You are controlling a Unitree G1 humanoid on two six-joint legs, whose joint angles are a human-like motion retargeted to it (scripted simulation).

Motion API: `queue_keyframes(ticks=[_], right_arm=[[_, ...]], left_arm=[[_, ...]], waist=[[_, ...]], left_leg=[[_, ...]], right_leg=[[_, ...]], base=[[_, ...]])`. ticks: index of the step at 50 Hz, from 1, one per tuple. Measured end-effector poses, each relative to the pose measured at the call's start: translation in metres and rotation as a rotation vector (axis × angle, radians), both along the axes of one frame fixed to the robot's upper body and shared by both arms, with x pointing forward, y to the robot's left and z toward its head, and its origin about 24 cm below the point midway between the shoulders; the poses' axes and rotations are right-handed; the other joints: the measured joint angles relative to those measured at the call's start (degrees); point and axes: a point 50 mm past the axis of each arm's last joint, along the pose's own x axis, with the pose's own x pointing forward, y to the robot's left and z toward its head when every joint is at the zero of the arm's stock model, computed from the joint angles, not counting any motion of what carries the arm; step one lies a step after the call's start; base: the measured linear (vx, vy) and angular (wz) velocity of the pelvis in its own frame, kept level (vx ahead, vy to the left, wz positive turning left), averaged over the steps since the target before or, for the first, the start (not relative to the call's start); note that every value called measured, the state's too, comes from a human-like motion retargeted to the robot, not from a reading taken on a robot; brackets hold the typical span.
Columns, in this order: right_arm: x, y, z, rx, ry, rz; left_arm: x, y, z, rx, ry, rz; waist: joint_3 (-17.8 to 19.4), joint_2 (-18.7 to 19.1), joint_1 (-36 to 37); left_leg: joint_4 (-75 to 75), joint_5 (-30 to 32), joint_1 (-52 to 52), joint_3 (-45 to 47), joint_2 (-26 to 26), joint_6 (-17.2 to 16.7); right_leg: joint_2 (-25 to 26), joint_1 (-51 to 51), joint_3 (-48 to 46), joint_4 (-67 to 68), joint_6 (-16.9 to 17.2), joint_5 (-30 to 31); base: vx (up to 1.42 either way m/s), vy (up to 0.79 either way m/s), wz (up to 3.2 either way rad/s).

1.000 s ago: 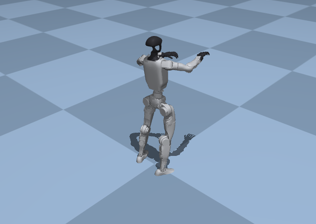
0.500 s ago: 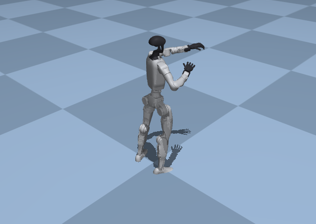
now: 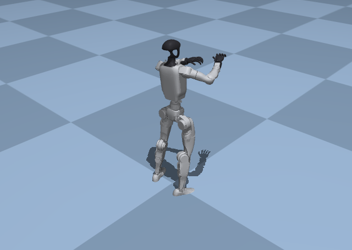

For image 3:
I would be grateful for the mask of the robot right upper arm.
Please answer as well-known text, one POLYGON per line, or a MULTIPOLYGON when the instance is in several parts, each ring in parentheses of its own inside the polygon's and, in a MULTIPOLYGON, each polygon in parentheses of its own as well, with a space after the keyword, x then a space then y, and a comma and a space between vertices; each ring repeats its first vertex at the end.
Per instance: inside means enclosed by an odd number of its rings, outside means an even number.
POLYGON ((192 78, 198 81, 202 81, 205 82, 208 85, 213 84, 214 79, 210 79, 207 75, 204 75, 203 73, 196 71, 194 69, 192 69, 191 67, 185 66, 185 67, 180 67, 179 69, 179 74, 183 77, 183 78, 192 78))

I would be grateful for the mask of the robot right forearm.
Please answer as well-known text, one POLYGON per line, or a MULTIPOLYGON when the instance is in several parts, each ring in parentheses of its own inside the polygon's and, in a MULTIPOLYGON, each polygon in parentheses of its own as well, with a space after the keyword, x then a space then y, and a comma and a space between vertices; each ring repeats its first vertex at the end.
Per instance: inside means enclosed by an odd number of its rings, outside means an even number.
POLYGON ((218 73, 220 72, 220 62, 216 62, 213 66, 213 69, 207 75, 210 79, 216 79, 218 77, 218 73))

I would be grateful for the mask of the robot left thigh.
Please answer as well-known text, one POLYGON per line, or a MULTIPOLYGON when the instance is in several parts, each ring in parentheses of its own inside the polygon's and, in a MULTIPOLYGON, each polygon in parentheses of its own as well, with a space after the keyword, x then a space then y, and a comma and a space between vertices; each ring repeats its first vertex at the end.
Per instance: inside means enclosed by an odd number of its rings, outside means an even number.
POLYGON ((168 146, 168 137, 171 131, 171 127, 173 121, 171 121, 166 116, 166 107, 159 110, 159 116, 161 117, 160 125, 161 125, 161 134, 160 134, 160 141, 158 143, 158 150, 166 150, 168 146))

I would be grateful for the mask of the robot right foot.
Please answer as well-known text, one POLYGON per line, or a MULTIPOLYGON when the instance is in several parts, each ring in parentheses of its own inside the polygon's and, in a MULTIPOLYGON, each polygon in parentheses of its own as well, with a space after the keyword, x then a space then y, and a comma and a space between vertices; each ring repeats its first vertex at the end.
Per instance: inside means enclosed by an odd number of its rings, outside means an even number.
POLYGON ((175 190, 173 191, 173 195, 177 197, 177 196, 180 196, 180 195, 190 194, 190 193, 192 193, 192 192, 195 191, 194 188, 185 188, 185 187, 184 187, 184 190, 185 190, 185 191, 180 191, 180 190, 177 188, 177 189, 175 189, 175 190))

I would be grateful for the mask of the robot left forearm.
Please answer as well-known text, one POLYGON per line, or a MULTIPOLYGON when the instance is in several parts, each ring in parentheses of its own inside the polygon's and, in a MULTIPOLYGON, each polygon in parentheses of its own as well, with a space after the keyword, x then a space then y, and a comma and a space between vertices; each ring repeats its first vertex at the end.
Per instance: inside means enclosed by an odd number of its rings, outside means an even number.
MULTIPOLYGON (((184 61, 185 60, 185 58, 182 58, 182 59, 176 59, 175 61, 177 62, 177 63, 181 63, 181 61, 184 61)), ((184 65, 185 66, 185 65, 184 65)))

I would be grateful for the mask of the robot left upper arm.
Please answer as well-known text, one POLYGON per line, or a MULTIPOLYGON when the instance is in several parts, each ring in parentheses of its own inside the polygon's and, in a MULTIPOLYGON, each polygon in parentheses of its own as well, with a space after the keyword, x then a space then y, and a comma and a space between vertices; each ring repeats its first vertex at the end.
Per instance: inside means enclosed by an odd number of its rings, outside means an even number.
POLYGON ((161 63, 163 63, 162 61, 159 61, 158 63, 157 63, 157 65, 156 65, 156 70, 158 70, 158 71, 160 71, 160 65, 161 65, 161 63))

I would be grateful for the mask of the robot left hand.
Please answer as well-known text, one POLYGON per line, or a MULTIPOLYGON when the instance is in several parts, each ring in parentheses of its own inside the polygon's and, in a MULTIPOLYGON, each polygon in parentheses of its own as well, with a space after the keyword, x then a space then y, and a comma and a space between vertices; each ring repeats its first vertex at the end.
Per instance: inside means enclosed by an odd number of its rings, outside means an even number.
POLYGON ((188 63, 192 63, 193 65, 196 65, 194 62, 198 62, 201 64, 201 63, 203 63, 203 59, 201 57, 185 58, 185 60, 181 61, 180 64, 187 65, 188 63))

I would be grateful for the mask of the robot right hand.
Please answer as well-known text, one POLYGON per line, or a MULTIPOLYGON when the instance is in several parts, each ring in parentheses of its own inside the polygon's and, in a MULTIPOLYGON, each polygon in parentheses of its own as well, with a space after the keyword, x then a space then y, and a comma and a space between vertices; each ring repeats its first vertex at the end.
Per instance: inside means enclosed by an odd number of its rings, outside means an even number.
POLYGON ((214 59, 214 65, 215 65, 216 62, 220 62, 220 68, 221 68, 221 66, 222 66, 222 61, 224 60, 224 57, 226 57, 226 54, 220 54, 220 53, 219 53, 219 55, 216 54, 216 57, 215 57, 215 58, 212 57, 212 58, 214 59))

